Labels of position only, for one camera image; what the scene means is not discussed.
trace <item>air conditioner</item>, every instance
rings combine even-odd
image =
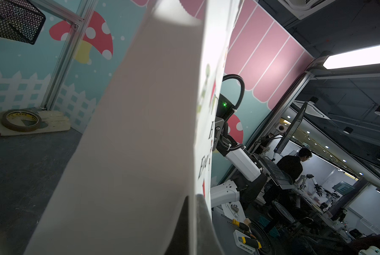
[[[335,0],[278,0],[298,19],[302,20]]]

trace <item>keyboard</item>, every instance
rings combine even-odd
[[[268,166],[269,170],[272,172],[272,174],[278,179],[278,180],[285,180],[290,181],[290,177],[287,176],[286,173],[282,172],[279,167],[272,161],[270,161],[267,158],[262,158],[266,165]]]

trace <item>white picket fence illustration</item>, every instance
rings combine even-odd
[[[20,71],[12,78],[3,78],[0,72],[0,111],[39,107],[50,79],[50,74],[44,79],[38,79],[37,73],[29,79],[23,79]]]
[[[92,113],[96,107],[96,98],[88,100],[85,98],[85,91],[75,92],[75,86],[61,86],[60,93],[55,101],[54,110],[64,112],[70,118],[71,126],[80,133],[83,133]]]

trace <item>white polka dot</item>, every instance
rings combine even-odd
[[[96,36],[95,29],[92,27],[87,28],[85,34],[87,35],[87,38],[93,39]]]
[[[65,41],[68,37],[69,33],[65,33],[61,36],[61,41]]]
[[[109,30],[108,24],[106,24],[106,22],[102,24],[102,32],[106,34],[111,33],[111,31]]]
[[[112,53],[109,50],[104,50],[102,52],[102,56],[107,60],[110,60],[112,58]]]
[[[237,127],[238,131],[241,131],[242,130],[242,124],[241,124],[241,122],[238,122],[236,127]]]

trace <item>person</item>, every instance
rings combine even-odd
[[[311,157],[312,152],[308,148],[302,148],[299,150],[297,156],[284,156],[276,165],[280,170],[287,173],[291,177],[292,181],[295,182],[303,171],[303,167],[300,162],[305,162]],[[271,205],[272,201],[274,201],[280,194],[284,196],[288,193],[287,190],[284,191],[277,186],[274,181],[271,180],[269,183],[272,184],[272,186],[263,196],[266,206]]]

